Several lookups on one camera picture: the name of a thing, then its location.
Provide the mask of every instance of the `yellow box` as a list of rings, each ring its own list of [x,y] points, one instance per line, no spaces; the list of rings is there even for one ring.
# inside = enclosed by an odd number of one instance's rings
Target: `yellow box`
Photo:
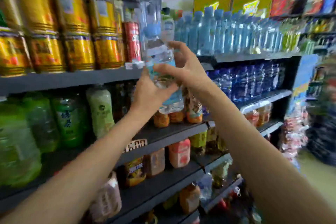
[[[213,10],[223,9],[225,12],[230,11],[231,0],[194,0],[194,12],[204,11],[205,7],[212,6]]]
[[[268,18],[271,12],[272,0],[233,0],[232,13],[237,13],[239,10],[243,14]]]

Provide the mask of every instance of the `white bottle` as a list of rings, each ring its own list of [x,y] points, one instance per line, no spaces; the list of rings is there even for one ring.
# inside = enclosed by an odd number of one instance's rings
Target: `white bottle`
[[[111,93],[98,84],[86,91],[86,98],[90,105],[93,132],[99,139],[114,125]]]
[[[165,7],[162,9],[161,21],[161,40],[164,43],[174,40],[175,23],[172,17],[169,16],[170,9]]]

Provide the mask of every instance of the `person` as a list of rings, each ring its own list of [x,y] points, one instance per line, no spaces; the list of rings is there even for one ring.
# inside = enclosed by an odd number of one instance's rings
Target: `person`
[[[187,86],[211,110],[216,128],[266,223],[336,223],[326,201],[208,78],[196,55],[182,42],[172,41],[170,46],[180,50],[175,56],[179,68],[159,64],[154,70],[174,76],[177,83]],[[40,186],[0,224],[78,223],[125,146],[177,89],[176,83],[159,89],[143,72],[129,112],[106,136]]]

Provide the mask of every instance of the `beige floor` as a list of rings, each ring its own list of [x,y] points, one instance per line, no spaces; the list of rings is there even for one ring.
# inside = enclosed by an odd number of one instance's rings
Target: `beige floor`
[[[336,213],[336,167],[320,162],[309,151],[302,150],[297,158],[301,173],[320,191]]]

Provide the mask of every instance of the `hand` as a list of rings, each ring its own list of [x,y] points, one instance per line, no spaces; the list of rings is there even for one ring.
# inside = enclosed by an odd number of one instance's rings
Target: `hand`
[[[168,64],[158,64],[154,65],[154,71],[174,76],[178,82],[197,95],[207,84],[211,83],[210,78],[205,73],[197,56],[191,52],[185,43],[171,41],[169,46],[175,50],[180,50],[174,53],[176,67]]]
[[[178,89],[176,83],[172,83],[166,89],[159,89],[150,79],[148,70],[144,67],[135,87],[134,100],[130,110],[137,110],[142,116],[150,119],[162,106],[162,103]]]

